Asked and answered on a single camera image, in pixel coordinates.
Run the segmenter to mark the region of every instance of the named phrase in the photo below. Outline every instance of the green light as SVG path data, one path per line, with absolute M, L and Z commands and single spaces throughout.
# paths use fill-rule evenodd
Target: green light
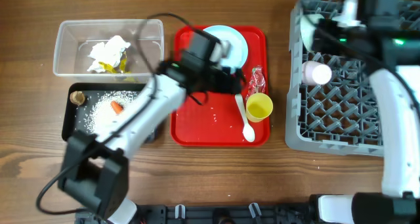
M 397 45 L 403 45 L 406 41 L 403 39 L 393 39 L 394 43 Z

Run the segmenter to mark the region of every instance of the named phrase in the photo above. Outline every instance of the plastic wrapper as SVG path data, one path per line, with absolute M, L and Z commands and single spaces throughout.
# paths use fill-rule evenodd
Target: plastic wrapper
M 249 96 L 254 93 L 265 93 L 265 79 L 263 68 L 261 66 L 256 66 L 252 69 L 252 75 L 248 85 L 248 93 L 245 100 L 248 100 Z

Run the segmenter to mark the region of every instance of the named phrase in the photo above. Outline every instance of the spoon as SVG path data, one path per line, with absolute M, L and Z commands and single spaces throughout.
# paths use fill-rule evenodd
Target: spoon
M 242 134 L 248 142 L 254 142 L 255 132 L 254 129 L 249 125 L 247 116 L 245 115 L 245 106 L 243 105 L 243 99 L 241 94 L 235 95 L 236 104 L 238 105 L 239 112 L 241 113 L 243 120 Z

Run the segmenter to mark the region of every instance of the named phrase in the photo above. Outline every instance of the gray dish rack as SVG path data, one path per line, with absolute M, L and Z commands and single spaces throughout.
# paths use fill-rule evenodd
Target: gray dish rack
M 303 0 L 305 14 L 333 18 L 341 0 Z M 399 3 L 400 27 L 420 30 L 420 2 Z M 303 46 L 299 2 L 290 15 L 290 88 L 287 94 L 286 144 L 296 150 L 327 154 L 383 156 L 379 114 L 369 81 L 359 74 L 362 61 L 308 52 Z M 333 70 L 323 86 L 301 84 L 302 63 L 314 60 Z

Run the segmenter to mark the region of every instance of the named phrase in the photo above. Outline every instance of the wooden table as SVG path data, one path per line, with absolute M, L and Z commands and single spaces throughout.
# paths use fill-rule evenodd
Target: wooden table
M 383 161 L 291 150 L 284 142 L 289 90 L 289 16 L 296 0 L 0 0 L 0 217 L 2 223 L 71 223 L 35 209 L 60 169 L 60 133 L 70 82 L 54 76 L 64 20 L 144 18 L 171 11 L 194 24 L 254 25 L 268 40 L 269 141 L 259 148 L 184 148 L 165 131 L 131 162 L 129 197 L 139 204 L 248 204 L 305 201 L 310 194 L 378 192 Z M 182 25 L 164 18 L 167 46 Z M 79 204 L 54 186 L 44 207 Z

